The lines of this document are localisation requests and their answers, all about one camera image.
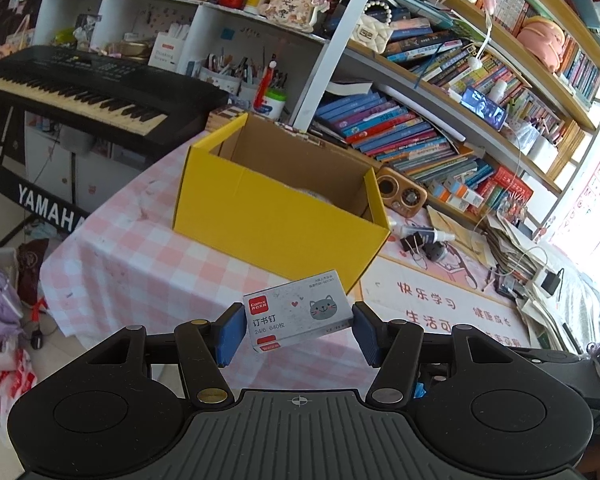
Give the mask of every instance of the blue gripper pad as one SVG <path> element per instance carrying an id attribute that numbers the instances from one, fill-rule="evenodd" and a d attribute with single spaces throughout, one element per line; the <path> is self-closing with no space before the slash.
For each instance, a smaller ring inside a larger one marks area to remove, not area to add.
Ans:
<path id="1" fill-rule="evenodd" d="M 234 303 L 218 318 L 216 324 L 219 325 L 216 363 L 219 367 L 225 367 L 234 358 L 238 346 L 247 332 L 247 315 L 244 313 L 244 305 Z"/>
<path id="2" fill-rule="evenodd" d="M 357 303 L 353 304 L 353 326 L 351 331 L 356 338 L 366 363 L 374 368 L 380 367 L 384 360 L 382 349 L 378 343 L 376 329 L 371 320 L 362 312 Z"/>

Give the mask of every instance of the retro speaker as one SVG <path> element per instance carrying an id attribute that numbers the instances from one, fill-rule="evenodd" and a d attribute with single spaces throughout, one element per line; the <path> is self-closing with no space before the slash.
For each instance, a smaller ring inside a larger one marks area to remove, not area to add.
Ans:
<path id="1" fill-rule="evenodd" d="M 427 190 L 391 168 L 376 174 L 384 205 L 405 218 L 415 216 L 427 200 Z"/>

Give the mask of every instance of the cabinet door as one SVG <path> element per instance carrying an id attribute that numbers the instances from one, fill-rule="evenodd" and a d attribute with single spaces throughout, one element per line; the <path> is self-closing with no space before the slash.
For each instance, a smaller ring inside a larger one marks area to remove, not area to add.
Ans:
<path id="1" fill-rule="evenodd" d="M 44 132 L 25 126 L 27 180 L 71 203 L 71 152 Z"/>
<path id="2" fill-rule="evenodd" d="M 125 164 L 88 153 L 75 158 L 75 199 L 77 206 L 93 213 L 131 182 L 141 171 Z"/>

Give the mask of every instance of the cat face illustration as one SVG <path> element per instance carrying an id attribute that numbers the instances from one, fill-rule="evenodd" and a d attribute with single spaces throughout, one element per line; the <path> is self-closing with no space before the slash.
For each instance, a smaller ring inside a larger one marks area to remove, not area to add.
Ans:
<path id="1" fill-rule="evenodd" d="M 310 301 L 309 308 L 311 317 L 317 320 L 329 319 L 338 310 L 338 306 L 331 296 L 320 301 Z"/>

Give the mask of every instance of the ribbed gray surface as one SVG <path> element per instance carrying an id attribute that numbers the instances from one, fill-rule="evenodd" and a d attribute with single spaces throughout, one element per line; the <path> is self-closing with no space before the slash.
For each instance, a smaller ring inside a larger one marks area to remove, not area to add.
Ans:
<path id="1" fill-rule="evenodd" d="M 299 397 L 307 402 L 292 402 Z M 117 480 L 476 478 L 433 455 L 401 415 L 370 410 L 352 392 L 246 392 L 234 408 L 196 416 L 171 452 Z"/>

